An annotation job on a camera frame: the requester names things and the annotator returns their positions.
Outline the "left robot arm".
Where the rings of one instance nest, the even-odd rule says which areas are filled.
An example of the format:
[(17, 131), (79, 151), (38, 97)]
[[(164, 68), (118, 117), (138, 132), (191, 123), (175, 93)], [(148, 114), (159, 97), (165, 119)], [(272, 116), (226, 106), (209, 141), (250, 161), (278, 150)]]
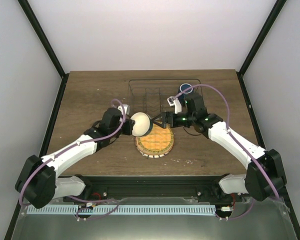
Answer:
[(81, 176), (61, 177), (61, 174), (83, 158), (108, 146), (112, 138), (133, 135), (134, 120), (127, 116), (129, 105), (108, 108), (100, 121), (78, 139), (58, 151), (38, 157), (31, 155), (16, 181), (20, 206), (43, 208), (53, 199), (76, 197), (87, 202), (92, 196), (89, 183)]

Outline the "wire dish rack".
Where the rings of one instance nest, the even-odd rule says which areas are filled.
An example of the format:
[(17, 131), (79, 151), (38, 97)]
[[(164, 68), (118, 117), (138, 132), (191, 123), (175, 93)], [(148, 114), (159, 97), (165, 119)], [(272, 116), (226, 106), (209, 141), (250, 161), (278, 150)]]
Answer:
[(183, 84), (197, 85), (201, 81), (197, 78), (148, 78), (131, 79), (128, 82), (129, 115), (143, 112), (155, 117), (161, 112), (174, 111), (167, 98), (175, 96), (179, 90), (184, 90)]

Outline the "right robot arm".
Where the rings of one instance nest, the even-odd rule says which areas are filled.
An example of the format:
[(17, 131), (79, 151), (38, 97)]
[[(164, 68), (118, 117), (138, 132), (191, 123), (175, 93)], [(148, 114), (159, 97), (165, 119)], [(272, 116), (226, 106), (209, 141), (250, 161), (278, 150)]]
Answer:
[(219, 202), (230, 194), (248, 194), (261, 202), (278, 194), (287, 184), (281, 155), (274, 149), (265, 150), (233, 131), (215, 113), (209, 113), (203, 97), (190, 93), (184, 97), (186, 111), (173, 96), (167, 99), (174, 111), (161, 112), (151, 119), (161, 128), (194, 127), (195, 131), (219, 144), (246, 169), (245, 174), (226, 174), (212, 188), (213, 198)]

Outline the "white bowl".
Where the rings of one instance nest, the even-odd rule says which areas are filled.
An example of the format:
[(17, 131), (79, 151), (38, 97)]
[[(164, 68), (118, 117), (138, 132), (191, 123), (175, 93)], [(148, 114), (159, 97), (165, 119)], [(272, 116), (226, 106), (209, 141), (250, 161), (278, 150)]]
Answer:
[(137, 112), (130, 119), (134, 121), (132, 127), (132, 135), (134, 137), (144, 137), (151, 132), (153, 123), (148, 114)]

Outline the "dark blue mug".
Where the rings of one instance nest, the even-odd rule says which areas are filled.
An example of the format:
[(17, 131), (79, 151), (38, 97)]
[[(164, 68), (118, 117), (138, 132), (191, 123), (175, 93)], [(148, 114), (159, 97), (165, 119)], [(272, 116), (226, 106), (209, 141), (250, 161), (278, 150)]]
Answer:
[(193, 92), (193, 88), (192, 88), (192, 85), (189, 83), (183, 83), (179, 86), (178, 93), (177, 93), (177, 99), (181, 103), (182, 107), (186, 106), (185, 96), (192, 92)]

